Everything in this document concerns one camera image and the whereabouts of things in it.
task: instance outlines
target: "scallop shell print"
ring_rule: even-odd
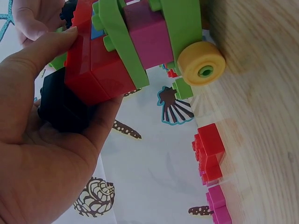
[[[190,104],[176,99],[176,93],[176,90],[167,86],[158,92],[157,105],[162,106],[162,122],[169,125],[182,125],[194,118]]]
[[[99,217],[111,210],[114,203],[114,185],[92,177],[74,203],[74,209],[86,217]]]

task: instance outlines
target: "wooden table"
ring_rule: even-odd
[[[211,0],[225,74],[194,88],[199,126],[216,123],[234,224],[299,224],[299,1]]]

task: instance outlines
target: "spiral shell print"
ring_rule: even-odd
[[[74,209],[82,216],[99,217],[111,210],[114,203],[114,185],[92,177],[74,203]]]

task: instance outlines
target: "pink brick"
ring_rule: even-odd
[[[147,0],[124,7],[126,24],[144,69],[173,61],[166,22]]]
[[[225,206],[225,197],[223,195],[220,185],[209,188],[208,191],[214,209]]]
[[[213,206],[213,203],[212,203],[211,196],[210,196],[209,192],[206,193],[206,200],[207,200],[207,203],[209,205],[210,210],[214,211],[214,206]]]
[[[218,220],[217,220],[217,217],[215,215],[215,213],[212,214],[212,218],[213,218],[213,222],[214,224],[219,224]]]
[[[217,208],[214,210],[214,214],[216,217],[215,223],[218,224],[232,224],[232,219],[229,215],[228,209],[226,206],[222,206],[221,208]]]

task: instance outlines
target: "toy wheel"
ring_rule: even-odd
[[[225,59],[210,42],[191,44],[178,57],[178,68],[184,81],[192,86],[215,81],[223,74],[225,67]]]

